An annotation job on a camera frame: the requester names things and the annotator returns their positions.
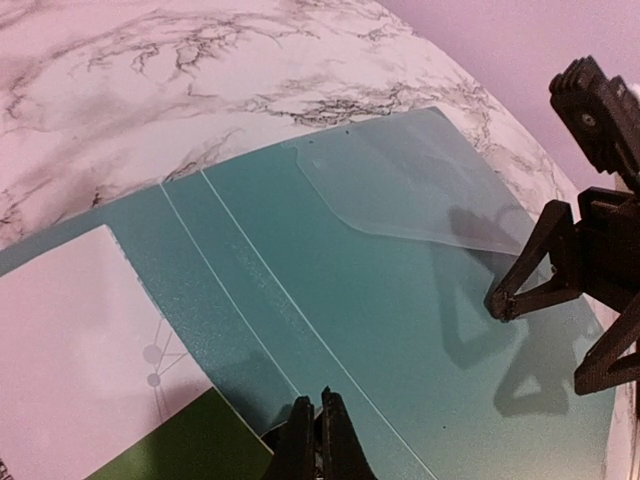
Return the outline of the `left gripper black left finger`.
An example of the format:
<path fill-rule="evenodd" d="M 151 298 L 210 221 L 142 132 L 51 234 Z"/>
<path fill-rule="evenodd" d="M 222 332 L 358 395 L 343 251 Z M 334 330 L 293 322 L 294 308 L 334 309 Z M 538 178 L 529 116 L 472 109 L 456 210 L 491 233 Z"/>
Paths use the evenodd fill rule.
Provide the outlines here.
<path fill-rule="evenodd" d="M 297 397 L 286 421 L 262 435 L 273 451 L 263 480 L 315 479 L 315 411 L 308 396 Z"/>

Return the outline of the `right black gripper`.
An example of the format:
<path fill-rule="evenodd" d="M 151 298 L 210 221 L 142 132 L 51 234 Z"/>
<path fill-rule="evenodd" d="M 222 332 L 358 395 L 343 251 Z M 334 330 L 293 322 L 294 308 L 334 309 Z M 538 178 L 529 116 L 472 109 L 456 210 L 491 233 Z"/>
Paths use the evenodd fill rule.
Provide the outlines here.
<path fill-rule="evenodd" d="M 639 199 L 590 187 L 578 205 L 575 222 L 568 203 L 549 201 L 518 256 L 492 253 L 483 265 L 493 274 L 485 306 L 502 323 L 584 294 L 622 312 L 574 373 L 583 396 L 639 380 L 639 353 L 628 353 L 639 340 Z M 545 259 L 550 278 L 523 290 Z"/>

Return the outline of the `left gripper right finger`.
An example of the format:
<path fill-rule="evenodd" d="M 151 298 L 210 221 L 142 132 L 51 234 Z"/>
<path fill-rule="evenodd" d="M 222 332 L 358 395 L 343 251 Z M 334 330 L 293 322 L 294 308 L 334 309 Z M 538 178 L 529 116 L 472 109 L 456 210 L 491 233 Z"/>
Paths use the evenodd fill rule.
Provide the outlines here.
<path fill-rule="evenodd" d="M 326 387 L 321 394 L 322 469 L 325 479 L 376 480 L 342 396 Z"/>

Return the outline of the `teal file folder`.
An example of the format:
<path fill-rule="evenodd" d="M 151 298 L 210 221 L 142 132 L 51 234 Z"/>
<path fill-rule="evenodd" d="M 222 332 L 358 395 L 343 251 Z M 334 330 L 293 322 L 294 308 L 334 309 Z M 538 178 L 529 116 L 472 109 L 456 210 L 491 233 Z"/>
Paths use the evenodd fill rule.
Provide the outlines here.
<path fill-rule="evenodd" d="M 108 227 L 260 439 L 344 399 L 381 479 L 605 479 L 614 394 L 579 397 L 588 303 L 487 313 L 532 219 L 438 109 L 337 127 L 144 189 L 9 247 L 1 279 Z"/>

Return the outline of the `green map flyer sheet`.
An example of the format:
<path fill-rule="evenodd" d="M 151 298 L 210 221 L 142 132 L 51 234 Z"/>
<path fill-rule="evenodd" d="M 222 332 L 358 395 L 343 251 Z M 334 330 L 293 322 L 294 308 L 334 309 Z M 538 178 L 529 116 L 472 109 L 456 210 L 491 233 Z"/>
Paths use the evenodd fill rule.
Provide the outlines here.
<path fill-rule="evenodd" d="M 269 449 L 100 226 L 1 279 L 5 479 L 257 479 Z"/>

